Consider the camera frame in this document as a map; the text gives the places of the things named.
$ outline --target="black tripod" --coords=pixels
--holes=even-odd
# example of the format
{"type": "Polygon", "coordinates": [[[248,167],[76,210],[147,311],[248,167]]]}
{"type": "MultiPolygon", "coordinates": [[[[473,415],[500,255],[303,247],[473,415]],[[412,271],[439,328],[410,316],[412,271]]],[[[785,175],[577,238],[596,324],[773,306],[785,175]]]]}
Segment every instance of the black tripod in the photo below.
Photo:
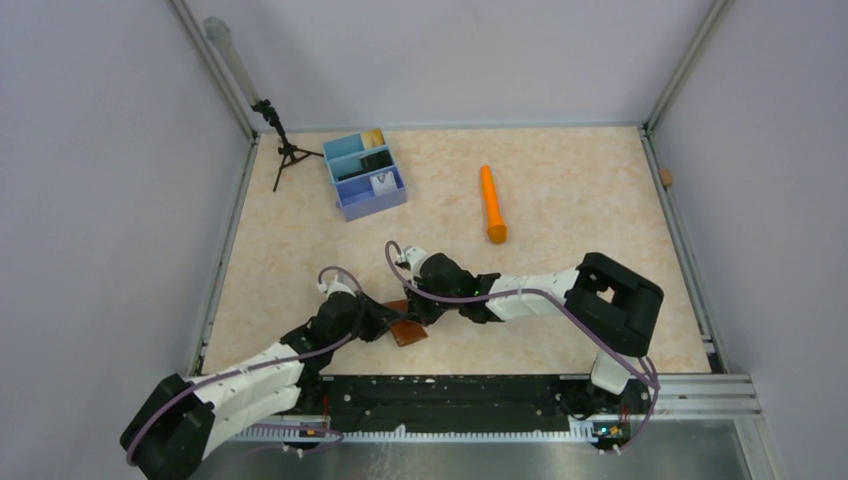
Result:
{"type": "Polygon", "coordinates": [[[286,131],[283,129],[283,124],[280,122],[280,116],[277,115],[277,111],[273,106],[271,106],[270,100],[262,100],[250,108],[254,112],[262,114],[262,118],[264,118],[269,125],[274,127],[274,130],[277,131],[277,135],[280,136],[280,140],[283,142],[283,146],[277,149],[277,152],[279,152],[283,158],[280,161],[280,169],[277,171],[277,180],[274,182],[275,192],[277,191],[277,185],[280,184],[280,175],[282,175],[284,168],[292,166],[310,155],[315,155],[316,157],[324,156],[318,152],[298,148],[297,145],[293,145],[289,142],[289,139],[286,137],[286,131]]]}

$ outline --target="robotic arm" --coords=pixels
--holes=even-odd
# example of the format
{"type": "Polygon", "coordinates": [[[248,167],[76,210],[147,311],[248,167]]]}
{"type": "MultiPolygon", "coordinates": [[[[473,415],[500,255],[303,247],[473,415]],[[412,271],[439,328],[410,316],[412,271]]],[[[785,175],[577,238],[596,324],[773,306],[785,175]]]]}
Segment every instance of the robotic arm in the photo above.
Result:
{"type": "MultiPolygon", "coordinates": [[[[279,342],[223,373],[174,374],[162,380],[121,436],[128,463],[151,480],[188,478],[213,450],[245,428],[278,412],[309,411],[320,404],[320,371],[332,361],[333,351],[354,338],[374,341],[403,318],[427,326],[453,308],[481,324],[559,314],[561,309],[547,298],[552,297],[591,335],[633,363],[647,354],[663,299],[658,286],[599,253],[587,254],[573,269],[536,276],[473,276],[444,254],[418,247],[407,247],[394,263],[412,273],[412,281],[405,283],[406,314],[354,291],[343,281],[347,272],[339,269],[342,274],[332,282],[318,284],[326,300],[316,315],[279,342]],[[598,296],[609,288],[611,302],[598,296]],[[534,293],[540,291],[546,295],[534,293]]],[[[600,352],[591,382],[618,395],[629,376],[600,352]]]]}

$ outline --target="gray floor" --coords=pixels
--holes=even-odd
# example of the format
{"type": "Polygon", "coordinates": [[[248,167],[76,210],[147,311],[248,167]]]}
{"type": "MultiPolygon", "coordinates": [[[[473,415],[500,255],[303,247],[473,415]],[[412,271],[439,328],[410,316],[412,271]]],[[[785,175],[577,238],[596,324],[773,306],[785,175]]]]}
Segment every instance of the gray floor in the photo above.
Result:
{"type": "Polygon", "coordinates": [[[264,451],[235,462],[257,445],[222,445],[192,480],[749,479],[729,421],[655,421],[621,457],[578,444],[349,444],[304,460],[264,451]]]}

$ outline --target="storage box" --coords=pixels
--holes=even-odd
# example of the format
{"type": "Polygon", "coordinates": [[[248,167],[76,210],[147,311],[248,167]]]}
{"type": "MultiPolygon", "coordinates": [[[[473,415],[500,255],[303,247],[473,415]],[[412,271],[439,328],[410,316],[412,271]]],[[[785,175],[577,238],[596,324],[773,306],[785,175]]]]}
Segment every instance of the storage box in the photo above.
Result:
{"type": "Polygon", "coordinates": [[[406,203],[406,185],[379,128],[324,142],[323,148],[346,221],[406,203]]]}

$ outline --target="yellow object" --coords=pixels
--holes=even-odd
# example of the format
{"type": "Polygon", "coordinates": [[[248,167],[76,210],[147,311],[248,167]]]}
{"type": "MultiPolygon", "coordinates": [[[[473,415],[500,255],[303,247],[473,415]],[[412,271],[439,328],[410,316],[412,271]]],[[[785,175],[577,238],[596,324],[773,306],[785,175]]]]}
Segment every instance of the yellow object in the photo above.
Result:
{"type": "Polygon", "coordinates": [[[383,131],[379,128],[362,132],[362,134],[360,134],[360,138],[362,139],[362,147],[366,150],[386,144],[386,141],[383,140],[383,131]]]}
{"type": "Polygon", "coordinates": [[[483,202],[486,205],[486,217],[489,221],[486,233],[489,234],[489,240],[492,243],[501,244],[506,241],[507,228],[503,217],[501,217],[501,207],[498,205],[498,193],[495,191],[492,169],[488,165],[483,165],[483,168],[480,169],[480,182],[483,185],[483,202]]]}

